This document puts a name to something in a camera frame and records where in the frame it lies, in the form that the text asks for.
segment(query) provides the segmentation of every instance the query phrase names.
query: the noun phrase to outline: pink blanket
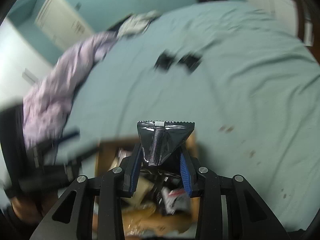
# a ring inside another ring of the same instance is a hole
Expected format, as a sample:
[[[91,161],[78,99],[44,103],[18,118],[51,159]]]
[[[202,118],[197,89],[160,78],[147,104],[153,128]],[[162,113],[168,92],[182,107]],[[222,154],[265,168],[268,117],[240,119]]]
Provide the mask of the pink blanket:
[[[52,72],[33,86],[23,98],[26,149],[61,135],[72,108],[75,88],[115,43],[115,32],[102,32],[75,44],[63,53]]]

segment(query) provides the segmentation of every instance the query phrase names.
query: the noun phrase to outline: white cloth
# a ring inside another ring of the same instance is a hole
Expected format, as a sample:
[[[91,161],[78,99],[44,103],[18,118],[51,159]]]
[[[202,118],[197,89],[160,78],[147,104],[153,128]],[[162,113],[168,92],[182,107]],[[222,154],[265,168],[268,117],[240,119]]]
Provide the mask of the white cloth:
[[[160,16],[161,14],[155,10],[148,13],[132,15],[121,25],[117,38],[144,33],[148,29],[151,21]]]

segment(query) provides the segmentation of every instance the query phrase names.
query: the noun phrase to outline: mattress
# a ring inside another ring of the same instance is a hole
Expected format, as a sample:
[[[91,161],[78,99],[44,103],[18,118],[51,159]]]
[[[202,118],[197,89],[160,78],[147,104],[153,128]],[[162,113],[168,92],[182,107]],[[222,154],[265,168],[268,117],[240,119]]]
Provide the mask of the mattress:
[[[189,73],[163,51],[202,55]],[[77,94],[65,131],[81,138],[58,160],[101,139],[137,135],[137,122],[195,122],[200,161],[242,174],[287,230],[306,229],[320,206],[320,68],[280,22],[245,2],[195,4],[121,39]],[[94,176],[94,158],[83,173]]]

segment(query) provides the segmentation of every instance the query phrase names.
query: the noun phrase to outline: black snack wrapper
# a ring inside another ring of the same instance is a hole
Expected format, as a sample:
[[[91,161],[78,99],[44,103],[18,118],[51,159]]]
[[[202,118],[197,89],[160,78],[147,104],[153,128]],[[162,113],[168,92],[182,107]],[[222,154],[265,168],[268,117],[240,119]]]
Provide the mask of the black snack wrapper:
[[[137,124],[143,150],[142,172],[180,177],[178,149],[195,128],[194,122],[143,121]]]

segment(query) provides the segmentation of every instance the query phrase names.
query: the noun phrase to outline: metal screw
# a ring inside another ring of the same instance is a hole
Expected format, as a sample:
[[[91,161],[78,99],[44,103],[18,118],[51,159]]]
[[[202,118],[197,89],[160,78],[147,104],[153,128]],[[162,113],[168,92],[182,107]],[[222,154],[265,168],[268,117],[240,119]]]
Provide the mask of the metal screw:
[[[243,181],[243,177],[240,175],[235,176],[235,180],[238,182],[242,182]]]
[[[85,181],[85,176],[81,175],[77,178],[78,182],[84,182]]]
[[[199,168],[199,172],[200,173],[207,173],[208,172],[208,169],[206,167],[200,167]]]
[[[120,167],[115,167],[112,169],[113,173],[120,173],[122,169]]]

